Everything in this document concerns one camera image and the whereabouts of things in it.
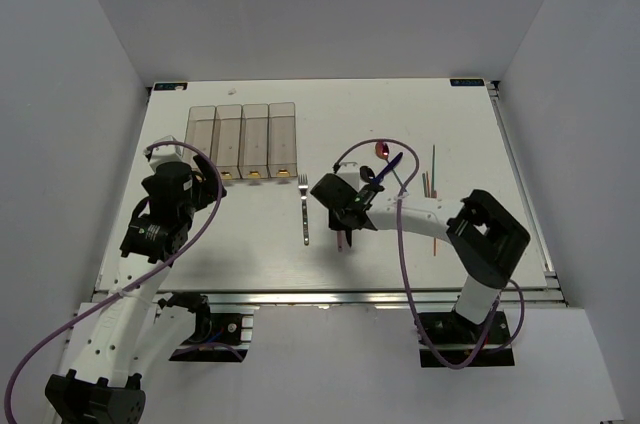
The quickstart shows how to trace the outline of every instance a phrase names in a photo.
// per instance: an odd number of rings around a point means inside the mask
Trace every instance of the silver fork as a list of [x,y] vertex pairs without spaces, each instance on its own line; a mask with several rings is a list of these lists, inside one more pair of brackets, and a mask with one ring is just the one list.
[[298,175],[298,190],[300,191],[300,200],[302,201],[302,235],[304,237],[304,245],[309,245],[309,218],[307,216],[307,191],[309,190],[309,181],[306,174]]

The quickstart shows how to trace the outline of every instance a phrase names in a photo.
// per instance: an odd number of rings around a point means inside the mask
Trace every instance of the white table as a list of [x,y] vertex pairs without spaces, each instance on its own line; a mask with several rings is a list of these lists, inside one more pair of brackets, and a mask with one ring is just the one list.
[[[525,227],[527,213],[496,122],[487,89],[451,87],[448,79],[293,80],[191,82],[184,91],[154,91],[121,207],[102,263],[99,290],[113,285],[131,211],[151,171],[142,149],[185,136],[192,106],[292,101],[296,104],[299,172],[313,185],[357,141],[386,137],[413,146],[421,171],[431,170],[436,145],[438,197],[460,199],[474,188],[491,192]],[[392,155],[399,149],[391,148]],[[381,169],[373,146],[349,156]],[[398,173],[414,163],[405,154]],[[393,177],[385,180],[396,185]],[[163,290],[210,292],[390,291],[402,288],[396,234],[354,233],[354,248],[338,253],[327,213],[309,200],[310,246],[303,245],[296,182],[226,182],[228,196],[203,238],[173,267]],[[418,176],[409,192],[422,196]],[[210,208],[196,215],[199,227]],[[466,272],[451,246],[406,235],[407,264],[416,289],[457,289]],[[545,286],[544,259],[532,239],[514,278],[527,288]]]

